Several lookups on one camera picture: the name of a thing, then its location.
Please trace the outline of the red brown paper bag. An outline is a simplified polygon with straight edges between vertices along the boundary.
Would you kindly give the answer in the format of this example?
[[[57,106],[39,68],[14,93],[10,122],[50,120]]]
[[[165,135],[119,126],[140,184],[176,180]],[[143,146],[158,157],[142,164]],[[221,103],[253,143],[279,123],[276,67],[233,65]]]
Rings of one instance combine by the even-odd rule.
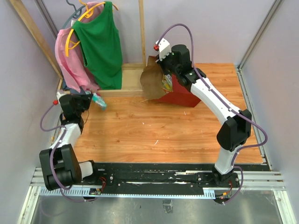
[[[195,107],[200,99],[181,86],[175,75],[165,75],[154,56],[148,57],[140,83],[147,100],[185,107]]]

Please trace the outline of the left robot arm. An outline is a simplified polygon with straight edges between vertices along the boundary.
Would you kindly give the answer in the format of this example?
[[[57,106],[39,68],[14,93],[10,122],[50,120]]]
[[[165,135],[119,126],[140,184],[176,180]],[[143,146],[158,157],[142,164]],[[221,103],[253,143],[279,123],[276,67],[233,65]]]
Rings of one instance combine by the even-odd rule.
[[[69,190],[72,185],[80,183],[83,179],[91,185],[100,180],[99,171],[93,168],[94,162],[91,160],[78,162],[73,150],[84,128],[82,113],[89,109],[92,96],[92,94],[58,93],[57,100],[53,101],[45,114],[54,106],[61,106],[63,111],[63,117],[60,119],[61,125],[45,129],[43,120],[40,121],[40,128],[45,132],[60,129],[60,134],[49,149],[42,150],[39,153],[47,190]]]

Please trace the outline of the green Fox's candy packet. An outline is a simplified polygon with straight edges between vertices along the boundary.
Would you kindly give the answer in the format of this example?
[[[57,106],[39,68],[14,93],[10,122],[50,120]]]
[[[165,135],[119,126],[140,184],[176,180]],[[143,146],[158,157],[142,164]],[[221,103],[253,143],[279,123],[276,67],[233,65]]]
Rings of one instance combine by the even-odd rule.
[[[162,84],[163,84],[163,90],[166,94],[173,92],[173,84],[172,84],[171,74],[163,75]]]

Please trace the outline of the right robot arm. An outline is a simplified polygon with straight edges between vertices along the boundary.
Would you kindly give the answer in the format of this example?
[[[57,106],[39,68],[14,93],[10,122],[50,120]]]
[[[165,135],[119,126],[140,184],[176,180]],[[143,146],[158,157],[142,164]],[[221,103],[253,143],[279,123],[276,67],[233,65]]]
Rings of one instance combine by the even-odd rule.
[[[251,135],[252,114],[230,103],[210,82],[206,74],[193,66],[190,51],[183,44],[168,42],[154,45],[159,52],[156,62],[165,74],[175,75],[179,84],[199,98],[216,116],[221,128],[216,135],[220,145],[218,159],[212,171],[212,182],[221,187],[228,182],[238,150]]]

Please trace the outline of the teal snack packet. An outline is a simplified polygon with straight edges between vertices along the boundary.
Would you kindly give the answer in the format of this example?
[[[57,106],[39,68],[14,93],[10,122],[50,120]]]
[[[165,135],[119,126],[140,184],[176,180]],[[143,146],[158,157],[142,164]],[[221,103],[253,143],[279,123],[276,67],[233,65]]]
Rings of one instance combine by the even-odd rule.
[[[107,104],[105,103],[101,95],[95,92],[91,92],[91,94],[92,101],[94,101],[102,110],[105,110],[107,108]]]

